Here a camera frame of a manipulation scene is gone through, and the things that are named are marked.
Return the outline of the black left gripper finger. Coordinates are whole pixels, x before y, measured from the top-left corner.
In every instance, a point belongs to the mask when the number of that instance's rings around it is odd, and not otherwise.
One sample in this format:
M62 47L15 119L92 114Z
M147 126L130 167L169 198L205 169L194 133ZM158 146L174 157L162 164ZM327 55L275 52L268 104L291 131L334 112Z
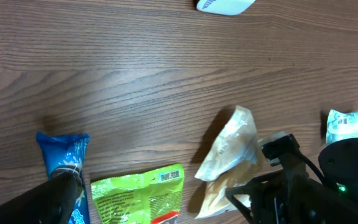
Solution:
M67 224L80 195L72 173L63 173L0 205L0 224Z

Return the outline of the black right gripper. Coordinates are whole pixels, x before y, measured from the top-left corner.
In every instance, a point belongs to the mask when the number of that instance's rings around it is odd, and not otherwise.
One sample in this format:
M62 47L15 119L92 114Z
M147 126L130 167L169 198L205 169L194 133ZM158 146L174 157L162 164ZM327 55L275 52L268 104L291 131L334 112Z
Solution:
M226 190L249 223L358 223L358 204L315 180L283 170Z

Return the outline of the blue Oreo cookie pack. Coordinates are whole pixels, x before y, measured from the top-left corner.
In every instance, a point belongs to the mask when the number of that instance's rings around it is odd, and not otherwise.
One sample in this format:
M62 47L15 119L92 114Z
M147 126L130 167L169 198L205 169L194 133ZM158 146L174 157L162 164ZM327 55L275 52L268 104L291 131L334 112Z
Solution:
M77 199L69 224L90 224L88 199L82 170L90 136L87 134L66 134L48 136L38 132L36 141L42 151L49 179L69 172L77 179Z

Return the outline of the beige paper-like bag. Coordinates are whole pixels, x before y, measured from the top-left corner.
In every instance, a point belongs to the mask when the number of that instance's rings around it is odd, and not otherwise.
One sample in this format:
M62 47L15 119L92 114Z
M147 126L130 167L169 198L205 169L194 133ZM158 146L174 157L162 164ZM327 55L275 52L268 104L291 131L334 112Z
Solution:
M197 219L235 210L226 190L244 186L262 168L262 151L252 112L237 105L229 110L229 115L195 174L195 178L206 182Z

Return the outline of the teal tissue pack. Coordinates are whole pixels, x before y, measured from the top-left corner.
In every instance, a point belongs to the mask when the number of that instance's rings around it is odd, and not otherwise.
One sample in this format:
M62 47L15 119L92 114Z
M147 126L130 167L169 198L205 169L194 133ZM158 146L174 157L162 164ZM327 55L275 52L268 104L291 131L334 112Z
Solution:
M342 113L331 110L328 114L326 144L358 138L358 111Z

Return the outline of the green snack packet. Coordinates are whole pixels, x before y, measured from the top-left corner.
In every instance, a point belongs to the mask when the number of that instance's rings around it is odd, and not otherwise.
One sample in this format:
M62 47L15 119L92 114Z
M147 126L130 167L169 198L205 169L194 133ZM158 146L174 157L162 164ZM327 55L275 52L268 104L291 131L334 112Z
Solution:
M173 164L91 183L102 224L178 224L185 171Z

